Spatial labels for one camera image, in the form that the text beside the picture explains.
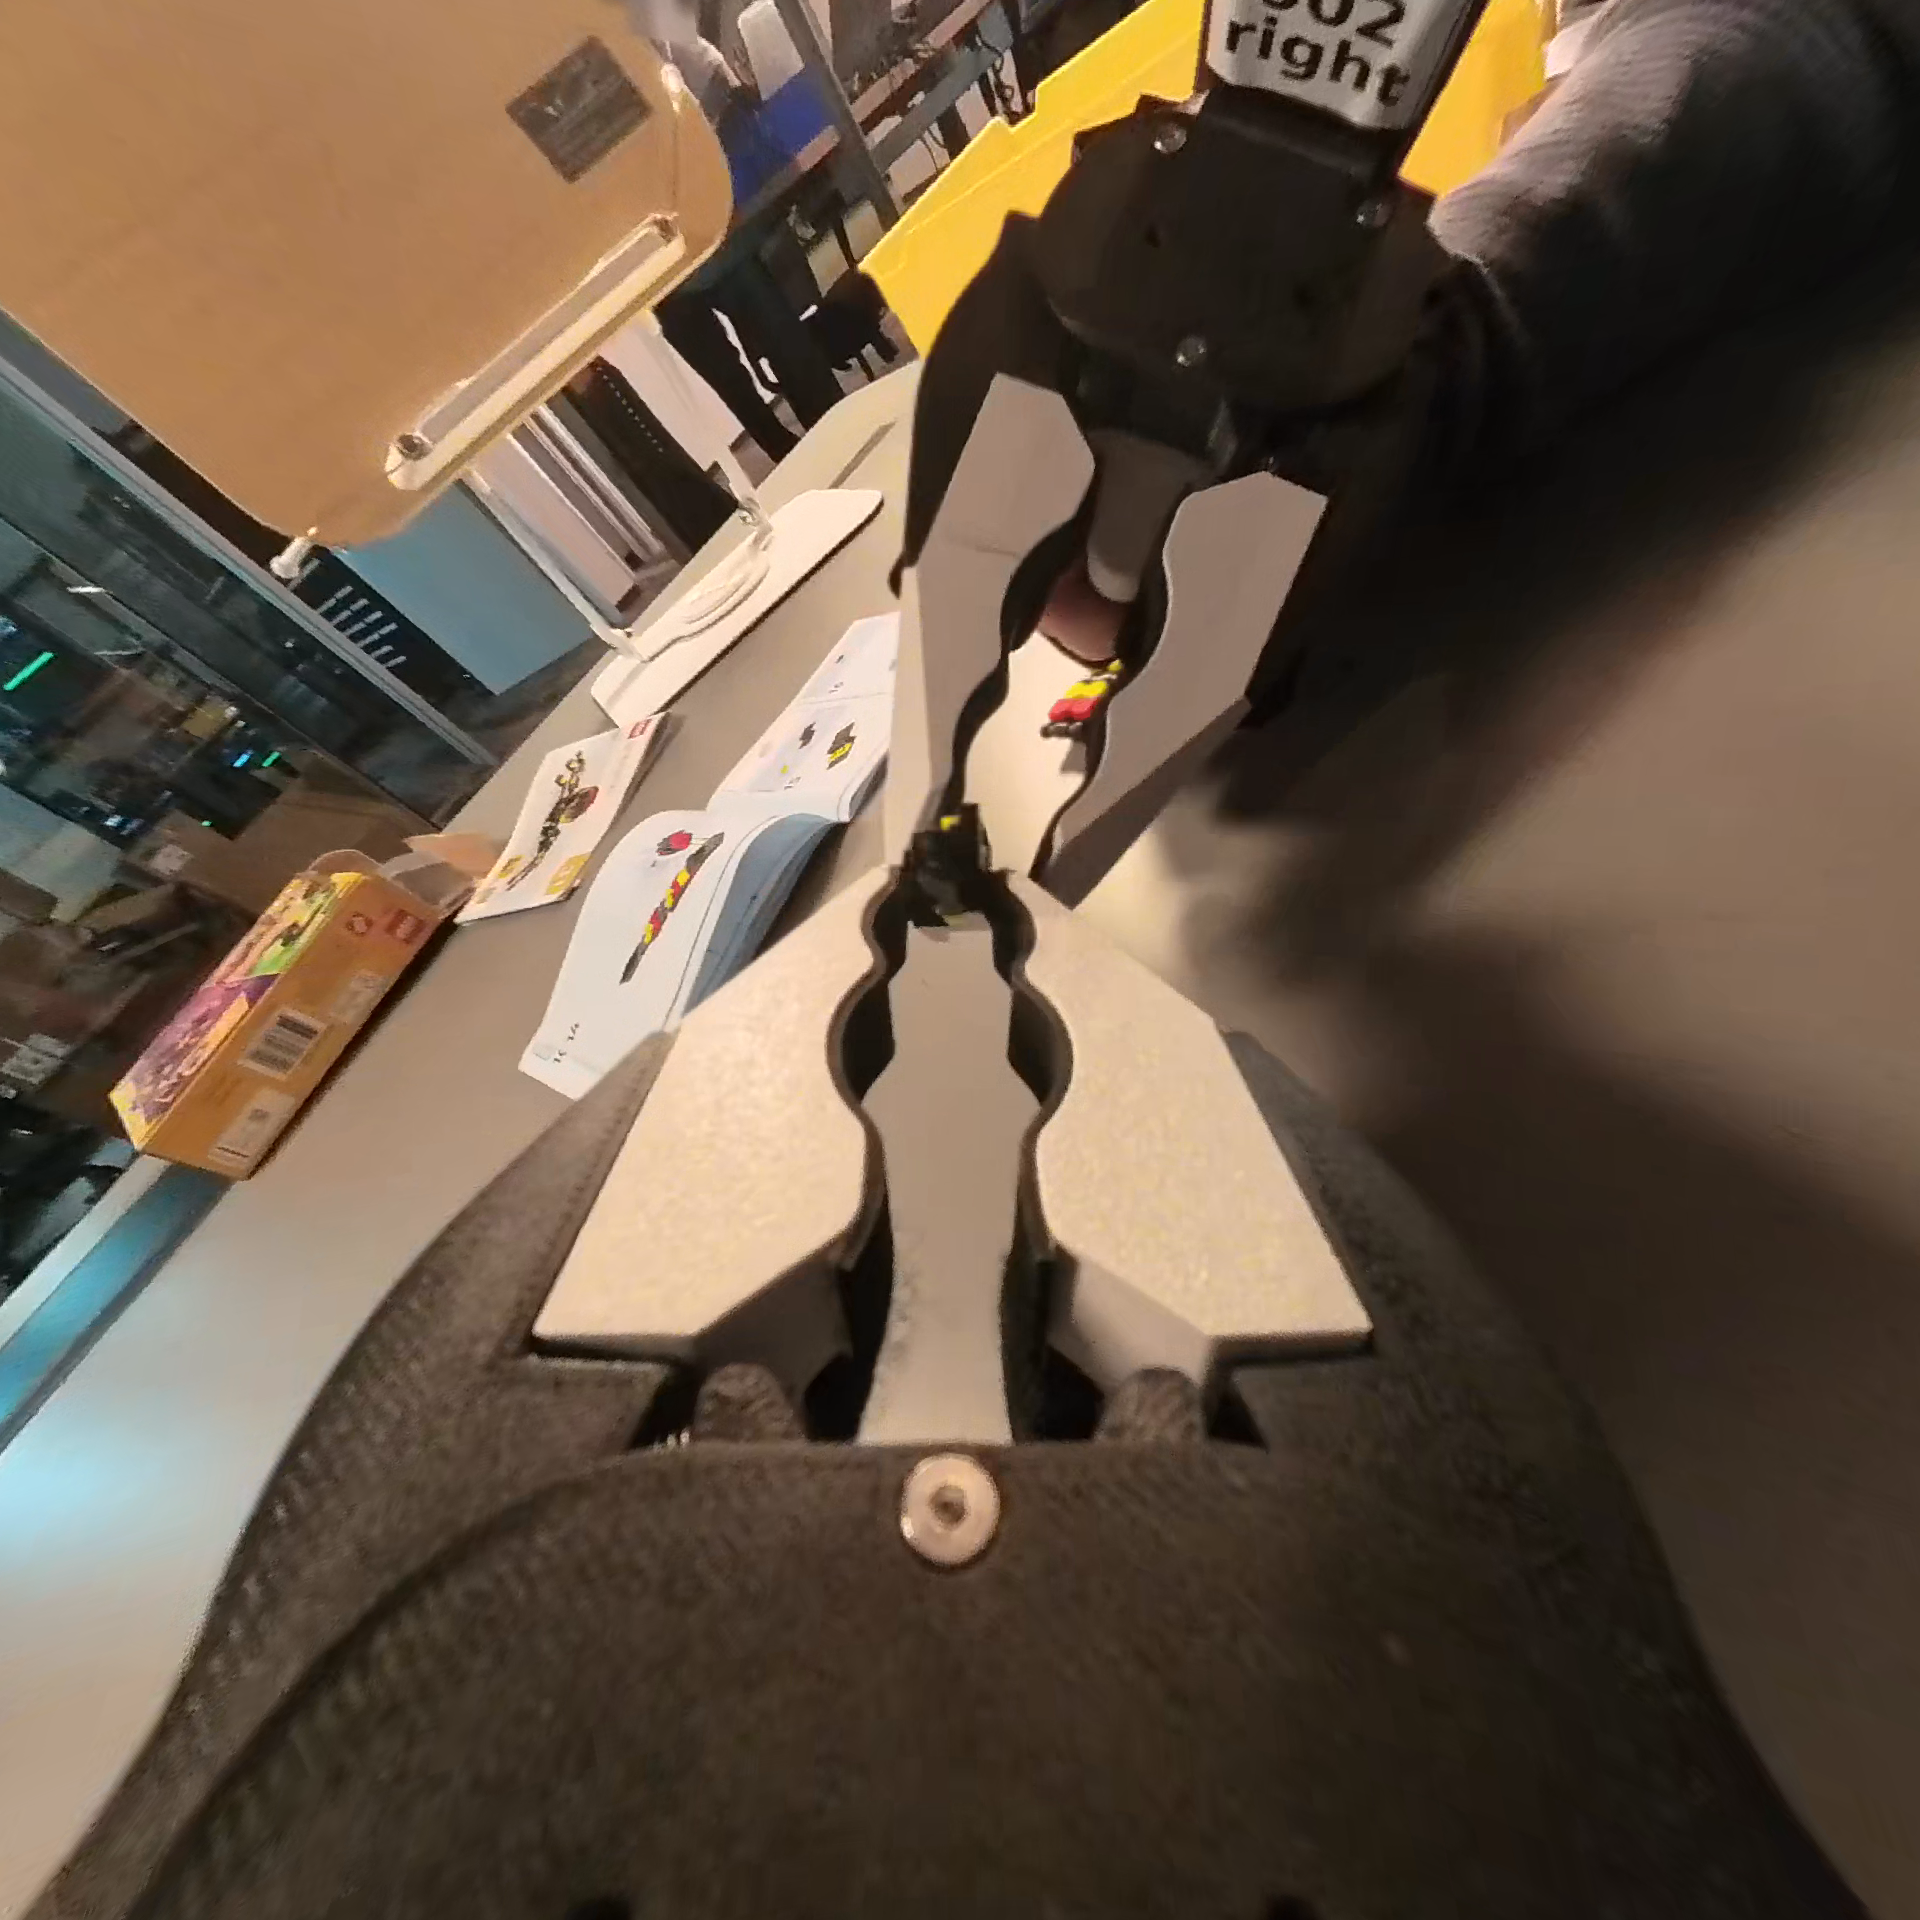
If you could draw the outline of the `closed instruction booklet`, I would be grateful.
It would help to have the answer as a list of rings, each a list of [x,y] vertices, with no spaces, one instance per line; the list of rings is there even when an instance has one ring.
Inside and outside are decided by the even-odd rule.
[[[513,836],[452,920],[478,925],[564,902],[653,764],[665,731],[670,715],[653,709],[546,752]]]

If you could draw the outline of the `person's right hand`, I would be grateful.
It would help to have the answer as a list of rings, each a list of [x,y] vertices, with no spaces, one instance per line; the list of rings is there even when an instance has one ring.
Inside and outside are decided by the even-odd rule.
[[[1037,632],[1081,664],[1126,660],[1132,647],[1137,604],[1140,572],[1121,572],[1081,553],[1049,588]]]

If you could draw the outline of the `yellow plastic bin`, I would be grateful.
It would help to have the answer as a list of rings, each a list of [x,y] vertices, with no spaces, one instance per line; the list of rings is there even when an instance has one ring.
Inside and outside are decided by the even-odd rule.
[[[981,132],[879,236],[866,272],[914,352],[932,350],[1007,215],[1046,207],[1085,132],[1131,114],[1140,98],[1176,102],[1190,92],[1202,32],[1202,2],[1137,6],[1041,79],[1026,117]],[[1448,196],[1492,166],[1511,117],[1547,83],[1553,33],[1557,2],[1492,2],[1409,144],[1403,179]]]

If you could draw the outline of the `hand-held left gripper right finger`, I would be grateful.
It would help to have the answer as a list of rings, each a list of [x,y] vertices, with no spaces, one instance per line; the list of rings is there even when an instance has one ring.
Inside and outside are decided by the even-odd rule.
[[[1104,1391],[1364,1351],[1375,1321],[1222,1026],[1032,879],[1009,900],[1049,1048],[1026,1147],[1049,1344]]]

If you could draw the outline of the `orange lego box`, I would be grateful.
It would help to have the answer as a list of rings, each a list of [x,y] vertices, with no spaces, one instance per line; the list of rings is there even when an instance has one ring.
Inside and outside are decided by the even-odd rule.
[[[186,999],[109,1102],[148,1161],[244,1184],[491,871],[501,842],[323,852]]]

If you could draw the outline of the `dark equipment rack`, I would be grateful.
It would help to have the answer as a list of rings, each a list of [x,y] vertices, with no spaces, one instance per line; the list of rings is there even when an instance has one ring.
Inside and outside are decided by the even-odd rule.
[[[251,830],[303,777],[303,752],[170,647],[109,624],[67,632],[4,597],[4,788],[134,848],[167,819]]]

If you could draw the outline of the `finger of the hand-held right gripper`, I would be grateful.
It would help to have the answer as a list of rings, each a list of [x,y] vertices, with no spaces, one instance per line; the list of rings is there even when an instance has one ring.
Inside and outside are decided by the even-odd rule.
[[[1259,652],[1324,507],[1323,491],[1266,467],[1179,503],[1162,549],[1162,632],[1104,702],[1089,778],[1032,862],[1058,902],[1081,905],[1243,719]]]
[[[911,857],[967,798],[972,737],[1007,687],[1002,617],[1021,563],[1071,528],[1096,453],[1062,390],[1000,371],[899,588],[899,687],[884,857]]]

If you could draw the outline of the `open instruction booklet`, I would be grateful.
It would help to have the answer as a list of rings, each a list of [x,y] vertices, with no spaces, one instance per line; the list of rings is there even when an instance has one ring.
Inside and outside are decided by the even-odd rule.
[[[589,1093],[754,964],[826,836],[879,788],[899,610],[854,620],[706,805],[638,820],[594,866],[518,1071]]]

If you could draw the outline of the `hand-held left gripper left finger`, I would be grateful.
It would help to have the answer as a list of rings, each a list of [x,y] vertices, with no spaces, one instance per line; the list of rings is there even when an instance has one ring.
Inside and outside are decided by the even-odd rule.
[[[866,871],[679,1020],[533,1317],[541,1351],[754,1364],[792,1396],[848,1351],[839,1278],[879,1175],[845,1036],[888,979],[895,883]]]

